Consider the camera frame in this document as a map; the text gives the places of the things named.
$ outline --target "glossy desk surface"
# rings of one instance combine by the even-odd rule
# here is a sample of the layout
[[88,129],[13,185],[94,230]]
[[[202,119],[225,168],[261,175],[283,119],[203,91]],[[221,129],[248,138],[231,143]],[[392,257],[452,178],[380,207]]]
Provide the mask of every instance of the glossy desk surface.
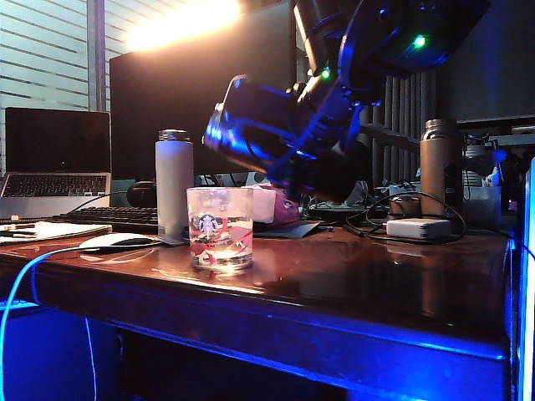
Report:
[[[1,247],[0,293],[26,260],[81,241]],[[28,272],[19,296],[375,396],[501,399],[506,250],[484,231],[415,246],[337,228],[255,239],[253,266],[235,276],[194,269],[187,246],[73,251]],[[467,387],[473,369],[491,385]]]

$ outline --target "clear drinking glass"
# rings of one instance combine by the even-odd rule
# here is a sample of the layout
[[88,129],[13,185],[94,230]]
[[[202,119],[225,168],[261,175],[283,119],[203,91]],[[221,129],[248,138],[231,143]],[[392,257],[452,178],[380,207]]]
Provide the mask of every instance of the clear drinking glass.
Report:
[[228,272],[252,261],[252,189],[187,190],[193,265]]

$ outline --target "white power adapter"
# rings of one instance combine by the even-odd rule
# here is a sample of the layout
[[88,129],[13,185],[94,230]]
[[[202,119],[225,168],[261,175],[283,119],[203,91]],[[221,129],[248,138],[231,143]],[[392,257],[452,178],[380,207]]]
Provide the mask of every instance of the white power adapter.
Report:
[[402,238],[433,240],[451,234],[448,220],[435,219],[399,219],[386,222],[386,234]]

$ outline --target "pen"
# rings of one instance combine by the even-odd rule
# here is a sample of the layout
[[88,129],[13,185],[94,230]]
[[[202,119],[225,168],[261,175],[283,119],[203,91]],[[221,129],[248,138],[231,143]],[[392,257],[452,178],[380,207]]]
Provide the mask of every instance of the pen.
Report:
[[7,231],[7,230],[18,230],[19,228],[34,228],[35,223],[30,224],[7,224],[5,226],[2,226],[0,228],[0,231]]
[[0,236],[10,236],[12,238],[34,238],[37,236],[37,233],[33,231],[1,230]]

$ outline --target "black monitor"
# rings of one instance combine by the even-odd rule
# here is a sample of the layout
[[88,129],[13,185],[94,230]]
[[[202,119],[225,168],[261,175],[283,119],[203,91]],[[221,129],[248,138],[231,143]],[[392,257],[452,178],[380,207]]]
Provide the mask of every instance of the black monitor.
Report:
[[152,180],[161,129],[186,129],[195,173],[245,171],[201,144],[217,102],[235,75],[287,88],[294,82],[288,2],[240,17],[215,33],[110,60],[112,176]]
[[109,172],[110,115],[7,107],[6,170]]

